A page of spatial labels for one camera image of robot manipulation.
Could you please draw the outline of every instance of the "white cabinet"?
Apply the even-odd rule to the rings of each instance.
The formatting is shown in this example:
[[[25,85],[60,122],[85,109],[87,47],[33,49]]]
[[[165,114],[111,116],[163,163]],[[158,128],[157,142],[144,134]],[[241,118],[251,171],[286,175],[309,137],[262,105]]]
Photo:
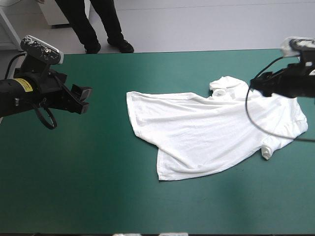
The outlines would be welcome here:
[[[85,3],[85,14],[89,18],[91,2],[89,0],[84,0],[84,3]],[[38,5],[41,11],[43,12],[44,17],[49,25],[53,26],[53,25],[69,24],[63,12],[60,10],[60,8],[58,7],[58,5],[56,4],[54,0],[45,0],[44,4],[39,3]]]

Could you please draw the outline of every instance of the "black pants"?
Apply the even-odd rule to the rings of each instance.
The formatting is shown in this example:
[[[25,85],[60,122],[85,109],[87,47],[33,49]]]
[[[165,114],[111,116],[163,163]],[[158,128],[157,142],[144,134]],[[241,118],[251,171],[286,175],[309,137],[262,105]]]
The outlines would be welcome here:
[[[94,49],[98,44],[96,33],[85,15],[84,0],[55,0],[68,19],[74,32],[85,49]],[[124,39],[116,14],[114,0],[90,0],[100,16],[106,30],[108,40],[117,42]]]

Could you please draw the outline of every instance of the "white fabric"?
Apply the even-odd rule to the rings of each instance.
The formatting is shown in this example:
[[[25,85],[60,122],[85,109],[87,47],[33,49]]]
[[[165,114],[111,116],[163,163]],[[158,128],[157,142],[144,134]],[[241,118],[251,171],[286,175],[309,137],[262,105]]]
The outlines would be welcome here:
[[[131,125],[137,137],[156,145],[160,180],[180,180],[224,171],[261,149],[269,159],[292,140],[269,136],[245,113],[248,86],[222,77],[210,83],[213,95],[127,93]],[[250,92],[249,111],[265,129],[296,137],[308,128],[297,99],[263,97]]]

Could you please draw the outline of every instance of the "t-shirt sleeve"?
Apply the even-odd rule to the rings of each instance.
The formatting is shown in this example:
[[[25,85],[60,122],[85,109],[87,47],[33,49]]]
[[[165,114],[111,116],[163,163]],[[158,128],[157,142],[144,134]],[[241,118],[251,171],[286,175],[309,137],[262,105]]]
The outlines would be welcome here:
[[[297,99],[288,99],[286,113],[279,117],[278,124],[272,131],[275,134],[296,138],[308,129],[307,119],[303,114]],[[261,154],[265,159],[269,159],[274,151],[283,148],[291,143],[293,139],[279,138],[273,135],[267,136],[263,140]]]
[[[193,93],[144,94],[128,92],[126,94],[130,123],[134,134],[149,143],[159,146],[164,136],[174,130],[180,117],[191,113],[189,99]]]

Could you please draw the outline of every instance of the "green tabletop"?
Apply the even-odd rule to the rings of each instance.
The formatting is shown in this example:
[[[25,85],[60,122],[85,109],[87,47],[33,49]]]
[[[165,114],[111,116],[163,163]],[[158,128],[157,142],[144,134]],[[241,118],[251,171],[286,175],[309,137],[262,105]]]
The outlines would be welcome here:
[[[0,232],[298,234],[315,232],[315,144],[293,142],[269,161],[258,151],[222,173],[159,181],[158,149],[138,139],[126,92],[209,96],[221,76],[249,81],[279,50],[66,55],[55,66],[94,88],[86,114],[54,110],[4,118]],[[296,59],[277,62],[273,70]],[[299,99],[315,137],[313,99]]]

